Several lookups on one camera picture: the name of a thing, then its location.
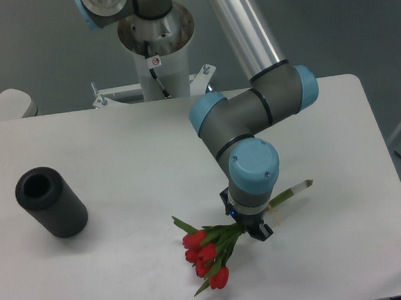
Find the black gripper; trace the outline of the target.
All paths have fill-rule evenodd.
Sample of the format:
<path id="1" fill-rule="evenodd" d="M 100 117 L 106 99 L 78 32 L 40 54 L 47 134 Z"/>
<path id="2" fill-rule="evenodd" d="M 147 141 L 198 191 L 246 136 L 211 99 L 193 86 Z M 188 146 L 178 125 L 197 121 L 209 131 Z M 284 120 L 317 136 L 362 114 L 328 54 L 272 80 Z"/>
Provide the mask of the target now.
<path id="1" fill-rule="evenodd" d="M 264 222 L 265 211 L 257 213 L 246 211 L 230 196 L 227 188 L 220 193 L 220 198 L 224 203 L 226 215 L 231 216 L 238 224 L 240 223 L 250 237 L 262 242 L 271 237 L 273 230 Z"/>

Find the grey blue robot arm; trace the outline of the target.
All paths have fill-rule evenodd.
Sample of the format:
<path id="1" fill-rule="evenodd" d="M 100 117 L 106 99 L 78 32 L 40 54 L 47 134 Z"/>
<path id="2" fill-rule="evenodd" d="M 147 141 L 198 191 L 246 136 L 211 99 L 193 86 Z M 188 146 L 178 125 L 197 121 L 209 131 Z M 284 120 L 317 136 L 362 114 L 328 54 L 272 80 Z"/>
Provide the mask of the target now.
<path id="1" fill-rule="evenodd" d="M 227 98 L 207 92 L 205 72 L 190 79 L 187 46 L 195 31 L 189 10 L 173 0 L 74 0 L 95 29 L 117 24 L 133 55 L 143 99 L 197 96 L 189 120 L 228 179 L 221 197 L 230 215 L 253 238 L 266 240 L 263 216 L 279 176 L 276 149 L 257 133 L 303 111 L 319 96 L 305 66 L 292 66 L 279 50 L 253 0 L 208 0 L 251 87 Z"/>

